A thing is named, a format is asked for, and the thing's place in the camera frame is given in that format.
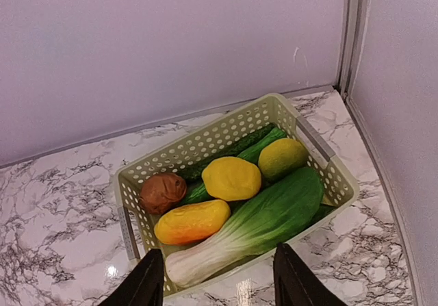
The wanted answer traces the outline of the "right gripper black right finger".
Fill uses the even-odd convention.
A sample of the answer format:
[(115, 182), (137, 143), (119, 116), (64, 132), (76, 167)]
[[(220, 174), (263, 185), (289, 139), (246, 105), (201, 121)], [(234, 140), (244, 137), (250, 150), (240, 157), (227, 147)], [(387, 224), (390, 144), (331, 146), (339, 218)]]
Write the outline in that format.
[(346, 306), (288, 244), (277, 244), (273, 273), (276, 306)]

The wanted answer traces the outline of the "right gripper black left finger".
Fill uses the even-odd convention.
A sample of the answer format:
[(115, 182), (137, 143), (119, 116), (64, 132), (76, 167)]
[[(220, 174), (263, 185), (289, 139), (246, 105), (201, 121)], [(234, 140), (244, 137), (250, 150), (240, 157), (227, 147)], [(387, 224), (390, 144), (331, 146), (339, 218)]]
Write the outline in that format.
[(120, 285), (117, 305), (163, 305), (164, 260), (151, 249)]

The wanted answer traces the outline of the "green white bok choy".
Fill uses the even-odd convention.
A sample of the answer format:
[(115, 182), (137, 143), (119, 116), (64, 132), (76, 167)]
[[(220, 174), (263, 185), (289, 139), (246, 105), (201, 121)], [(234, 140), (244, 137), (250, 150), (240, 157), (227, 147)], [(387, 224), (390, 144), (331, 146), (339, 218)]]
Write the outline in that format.
[(309, 227), (323, 195), (314, 169), (295, 170), (243, 204), (204, 242), (167, 256), (168, 278), (188, 288), (241, 259), (267, 253)]

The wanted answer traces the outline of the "yellow orange mango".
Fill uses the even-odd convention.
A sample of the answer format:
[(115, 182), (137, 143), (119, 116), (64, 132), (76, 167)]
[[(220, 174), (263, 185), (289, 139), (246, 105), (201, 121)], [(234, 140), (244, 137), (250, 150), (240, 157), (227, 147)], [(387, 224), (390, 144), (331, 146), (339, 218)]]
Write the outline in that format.
[(218, 232), (230, 215), (229, 205), (220, 199), (184, 205), (164, 214), (154, 233), (162, 244), (191, 244)]

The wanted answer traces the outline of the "yellow lemon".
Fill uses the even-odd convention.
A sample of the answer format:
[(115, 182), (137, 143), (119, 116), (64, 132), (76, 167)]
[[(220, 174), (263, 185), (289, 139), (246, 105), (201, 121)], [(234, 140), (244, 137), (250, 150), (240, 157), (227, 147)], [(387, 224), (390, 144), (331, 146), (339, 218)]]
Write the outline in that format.
[(201, 177), (210, 196), (229, 202), (253, 198), (262, 185), (259, 168), (238, 157), (213, 160)]

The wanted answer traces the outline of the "yellow green lime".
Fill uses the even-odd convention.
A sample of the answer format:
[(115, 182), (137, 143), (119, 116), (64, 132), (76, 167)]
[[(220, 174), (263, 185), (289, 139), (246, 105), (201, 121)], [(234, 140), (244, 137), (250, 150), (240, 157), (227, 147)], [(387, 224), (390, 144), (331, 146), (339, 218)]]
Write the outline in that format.
[(281, 138), (261, 151), (257, 165), (265, 179), (274, 182), (304, 166), (308, 155), (308, 150), (301, 142)]

